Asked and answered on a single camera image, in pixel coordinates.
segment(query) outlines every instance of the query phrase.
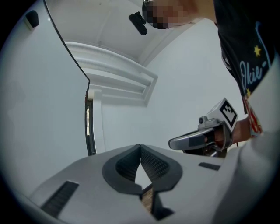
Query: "black t-shirt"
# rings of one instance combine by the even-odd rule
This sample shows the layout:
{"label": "black t-shirt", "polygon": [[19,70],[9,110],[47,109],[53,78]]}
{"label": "black t-shirt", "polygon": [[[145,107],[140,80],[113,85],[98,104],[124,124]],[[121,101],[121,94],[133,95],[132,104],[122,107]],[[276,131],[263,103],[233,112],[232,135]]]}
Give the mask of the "black t-shirt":
{"label": "black t-shirt", "polygon": [[248,113],[252,135],[262,132],[248,98],[278,52],[276,6],[270,1],[214,0],[224,64],[235,78]]}

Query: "person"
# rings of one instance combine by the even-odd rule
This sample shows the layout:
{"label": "person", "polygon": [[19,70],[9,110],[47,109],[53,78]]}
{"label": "person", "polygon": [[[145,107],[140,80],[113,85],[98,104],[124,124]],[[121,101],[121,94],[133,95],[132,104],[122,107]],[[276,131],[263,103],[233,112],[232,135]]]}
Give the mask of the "person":
{"label": "person", "polygon": [[[172,28],[196,18],[210,19],[218,27],[222,60],[239,86],[244,111],[248,114],[235,126],[233,144],[262,133],[248,99],[265,77],[278,49],[277,10],[269,3],[269,0],[260,3],[246,0],[144,1],[148,22],[154,27]],[[223,143],[220,130],[215,132],[215,141],[218,145]]]}

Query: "white ceiling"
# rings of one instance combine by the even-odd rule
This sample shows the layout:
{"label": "white ceiling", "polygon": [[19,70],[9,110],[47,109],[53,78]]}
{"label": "white ceiling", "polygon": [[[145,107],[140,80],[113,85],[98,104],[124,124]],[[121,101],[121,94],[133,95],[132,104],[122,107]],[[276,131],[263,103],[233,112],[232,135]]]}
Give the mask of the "white ceiling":
{"label": "white ceiling", "polygon": [[157,30],[146,25],[142,36],[128,19],[142,13],[143,0],[47,0],[64,41],[109,49],[146,66],[166,45],[191,25]]}

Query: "yellow star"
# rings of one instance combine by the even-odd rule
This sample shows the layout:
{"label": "yellow star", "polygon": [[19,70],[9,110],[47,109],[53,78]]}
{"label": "yellow star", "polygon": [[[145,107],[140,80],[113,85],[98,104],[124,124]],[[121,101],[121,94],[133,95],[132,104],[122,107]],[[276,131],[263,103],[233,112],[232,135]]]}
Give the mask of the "yellow star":
{"label": "yellow star", "polygon": [[255,51],[254,51],[256,57],[261,56],[260,53],[259,53],[260,51],[261,51],[261,49],[260,49],[258,46],[256,46],[256,47],[255,47]]}
{"label": "yellow star", "polygon": [[247,98],[249,98],[249,97],[251,96],[251,92],[250,92],[250,90],[249,90],[249,89],[246,89],[246,90],[247,90],[247,93],[246,93]]}

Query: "white wall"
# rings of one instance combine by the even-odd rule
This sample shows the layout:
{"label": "white wall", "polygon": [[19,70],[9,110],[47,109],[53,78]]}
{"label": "white wall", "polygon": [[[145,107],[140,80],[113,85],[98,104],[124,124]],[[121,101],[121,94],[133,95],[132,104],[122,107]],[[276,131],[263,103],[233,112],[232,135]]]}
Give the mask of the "white wall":
{"label": "white wall", "polygon": [[[226,97],[245,117],[235,80],[221,59],[217,28],[202,20],[169,44],[147,68],[159,75],[147,108],[102,103],[106,150],[131,144],[168,149],[168,140],[197,128],[198,118]],[[146,187],[143,171],[136,182]]]}
{"label": "white wall", "polygon": [[62,44],[43,1],[31,9],[39,26],[30,31],[20,19],[0,53],[1,171],[26,196],[88,156],[88,79]]}

